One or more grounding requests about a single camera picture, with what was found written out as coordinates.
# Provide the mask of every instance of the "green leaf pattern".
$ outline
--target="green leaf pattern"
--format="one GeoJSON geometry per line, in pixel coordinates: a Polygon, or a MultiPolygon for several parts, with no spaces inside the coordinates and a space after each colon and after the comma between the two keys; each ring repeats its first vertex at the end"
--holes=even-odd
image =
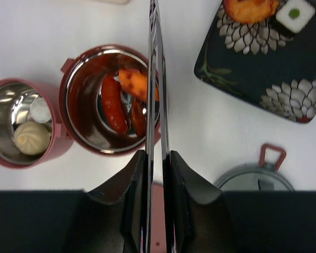
{"type": "Polygon", "coordinates": [[[232,85],[238,84],[238,82],[234,82],[228,80],[226,77],[232,73],[232,70],[229,69],[214,69],[210,67],[207,63],[207,47],[208,42],[206,44],[205,53],[204,53],[204,63],[202,67],[199,69],[200,79],[206,83],[212,83],[219,89],[225,90],[231,94],[243,96],[242,93],[235,90],[232,85]]]}

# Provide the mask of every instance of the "pink container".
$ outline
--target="pink container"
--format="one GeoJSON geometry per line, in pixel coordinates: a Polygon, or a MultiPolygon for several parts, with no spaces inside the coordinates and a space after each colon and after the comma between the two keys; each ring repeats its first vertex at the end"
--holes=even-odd
{"type": "Polygon", "coordinates": [[[57,158],[73,144],[62,123],[58,106],[59,88],[51,84],[22,79],[0,80],[0,165],[24,169],[57,158]],[[22,154],[13,142],[16,128],[30,121],[30,104],[38,97],[45,99],[52,116],[46,124],[52,133],[47,150],[39,155],[22,154]]]}

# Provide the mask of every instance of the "white flower pattern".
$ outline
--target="white flower pattern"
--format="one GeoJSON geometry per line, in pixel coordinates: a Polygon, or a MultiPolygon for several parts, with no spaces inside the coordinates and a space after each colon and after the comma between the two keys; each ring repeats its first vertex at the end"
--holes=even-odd
{"type": "Polygon", "coordinates": [[[316,80],[296,80],[266,89],[260,104],[268,111],[293,121],[307,123],[316,115],[316,80]]]}
{"type": "Polygon", "coordinates": [[[269,49],[275,51],[277,46],[285,46],[287,41],[292,40],[272,29],[268,18],[255,24],[241,24],[227,15],[223,5],[220,5],[217,16],[219,35],[225,36],[227,49],[233,48],[236,53],[242,51],[245,55],[249,52],[256,55],[261,50],[267,54],[269,49]]]}

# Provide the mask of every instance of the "stainless steel container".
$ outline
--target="stainless steel container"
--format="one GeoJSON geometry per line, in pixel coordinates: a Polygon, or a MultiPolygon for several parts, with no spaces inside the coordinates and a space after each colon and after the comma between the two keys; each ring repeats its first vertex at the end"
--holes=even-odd
{"type": "MultiPolygon", "coordinates": [[[[121,154],[133,151],[145,138],[136,136],[130,123],[127,134],[113,131],[104,116],[101,88],[106,75],[122,68],[147,73],[147,59],[139,52],[120,45],[104,45],[68,59],[62,67],[60,112],[70,135],[83,147],[98,154],[121,154]]],[[[130,118],[132,96],[122,93],[130,118]]],[[[159,127],[159,102],[156,102],[156,130],[159,127]]]]}
{"type": "Polygon", "coordinates": [[[0,164],[21,169],[62,155],[72,145],[58,110],[58,87],[22,79],[0,80],[0,164]],[[36,98],[44,98],[51,113],[51,121],[44,126],[51,133],[45,152],[26,155],[14,144],[14,132],[19,125],[32,121],[30,105],[36,98]]]}

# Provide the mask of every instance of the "metal rim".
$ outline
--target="metal rim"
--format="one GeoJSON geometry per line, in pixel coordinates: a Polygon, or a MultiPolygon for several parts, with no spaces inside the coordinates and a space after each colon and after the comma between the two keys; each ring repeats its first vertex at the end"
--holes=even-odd
{"type": "Polygon", "coordinates": [[[284,176],[280,175],[278,172],[273,172],[271,170],[260,167],[257,164],[246,164],[234,167],[233,169],[220,176],[214,183],[214,185],[221,189],[221,187],[223,187],[224,184],[226,184],[229,180],[237,176],[249,173],[266,174],[267,176],[273,177],[282,182],[288,190],[294,191],[294,187],[284,176]]]}

